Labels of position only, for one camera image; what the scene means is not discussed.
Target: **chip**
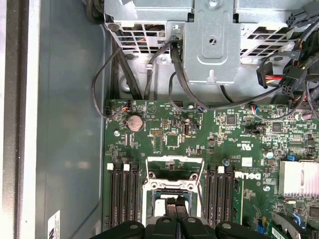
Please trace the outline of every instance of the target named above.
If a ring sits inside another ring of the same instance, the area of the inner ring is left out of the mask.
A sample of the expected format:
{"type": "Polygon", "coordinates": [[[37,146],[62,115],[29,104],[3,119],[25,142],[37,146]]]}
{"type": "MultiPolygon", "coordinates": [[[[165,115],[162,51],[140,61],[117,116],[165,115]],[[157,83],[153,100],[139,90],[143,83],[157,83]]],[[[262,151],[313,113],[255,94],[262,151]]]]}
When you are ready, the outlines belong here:
{"type": "Polygon", "coordinates": [[[209,147],[214,147],[215,144],[216,144],[216,141],[215,141],[213,138],[211,138],[211,139],[209,140],[209,147]]]}
{"type": "Polygon", "coordinates": [[[166,146],[167,147],[177,147],[179,146],[179,137],[178,135],[167,135],[166,137],[166,146]]]}
{"type": "Polygon", "coordinates": [[[226,116],[226,124],[235,125],[236,116],[226,116]]]}
{"type": "Polygon", "coordinates": [[[281,133],[281,123],[273,123],[273,132],[281,133]]]}
{"type": "Polygon", "coordinates": [[[312,218],[319,218],[319,208],[310,207],[309,216],[312,218]]]}

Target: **integrated circuit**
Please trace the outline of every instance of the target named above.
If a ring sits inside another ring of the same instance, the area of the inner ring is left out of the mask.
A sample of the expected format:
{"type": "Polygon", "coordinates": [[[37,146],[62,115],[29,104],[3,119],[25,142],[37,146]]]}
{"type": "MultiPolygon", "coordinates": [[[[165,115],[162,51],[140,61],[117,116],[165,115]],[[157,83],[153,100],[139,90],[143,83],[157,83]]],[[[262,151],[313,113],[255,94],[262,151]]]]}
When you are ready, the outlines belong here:
{"type": "Polygon", "coordinates": [[[272,131],[274,133],[281,133],[281,123],[273,123],[272,131]]]}
{"type": "Polygon", "coordinates": [[[226,116],[226,124],[235,125],[236,124],[236,116],[226,116]]]}
{"type": "Polygon", "coordinates": [[[168,134],[166,136],[166,146],[167,147],[178,147],[179,136],[176,134],[168,134]]]}

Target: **mounting hole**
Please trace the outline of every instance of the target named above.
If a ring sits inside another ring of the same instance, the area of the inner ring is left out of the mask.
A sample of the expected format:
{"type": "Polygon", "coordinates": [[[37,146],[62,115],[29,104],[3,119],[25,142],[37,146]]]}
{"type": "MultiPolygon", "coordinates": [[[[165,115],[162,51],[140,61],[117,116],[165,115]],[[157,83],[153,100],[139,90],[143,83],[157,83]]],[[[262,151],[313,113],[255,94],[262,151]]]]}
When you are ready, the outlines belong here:
{"type": "Polygon", "coordinates": [[[217,44],[216,38],[210,37],[209,43],[210,43],[212,46],[216,45],[216,44],[217,44]]]}
{"type": "Polygon", "coordinates": [[[275,57],[274,58],[274,61],[282,61],[283,60],[283,57],[282,56],[278,56],[278,57],[275,57]]]}

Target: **black connector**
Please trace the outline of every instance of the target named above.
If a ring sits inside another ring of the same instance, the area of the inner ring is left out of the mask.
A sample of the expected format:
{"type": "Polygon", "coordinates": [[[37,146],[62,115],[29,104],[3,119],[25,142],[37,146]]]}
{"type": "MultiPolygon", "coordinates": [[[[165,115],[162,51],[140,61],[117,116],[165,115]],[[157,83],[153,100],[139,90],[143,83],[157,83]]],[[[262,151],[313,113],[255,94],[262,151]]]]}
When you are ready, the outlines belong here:
{"type": "Polygon", "coordinates": [[[313,1],[291,13],[286,21],[288,27],[302,27],[319,19],[319,2],[313,1]]]}
{"type": "Polygon", "coordinates": [[[257,70],[257,78],[258,78],[258,83],[265,89],[268,88],[267,83],[266,83],[266,76],[272,76],[274,74],[273,72],[273,64],[271,62],[268,62],[264,66],[260,66],[257,70]]]}
{"type": "Polygon", "coordinates": [[[291,68],[286,76],[279,83],[279,85],[282,86],[282,93],[289,97],[293,97],[294,91],[303,81],[304,73],[304,69],[295,67],[291,68]]]}

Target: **motherboard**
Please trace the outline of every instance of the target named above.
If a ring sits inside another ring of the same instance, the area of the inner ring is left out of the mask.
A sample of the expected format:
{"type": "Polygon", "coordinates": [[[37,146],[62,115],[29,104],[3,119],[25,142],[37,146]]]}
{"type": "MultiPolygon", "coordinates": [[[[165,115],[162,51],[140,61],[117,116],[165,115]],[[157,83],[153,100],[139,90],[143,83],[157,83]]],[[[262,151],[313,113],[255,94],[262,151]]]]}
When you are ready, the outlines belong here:
{"type": "Polygon", "coordinates": [[[190,216],[214,228],[232,221],[273,238],[291,220],[313,239],[319,229],[317,123],[306,108],[252,105],[206,111],[194,103],[108,101],[105,124],[103,229],[144,225],[185,198],[190,216]]]}

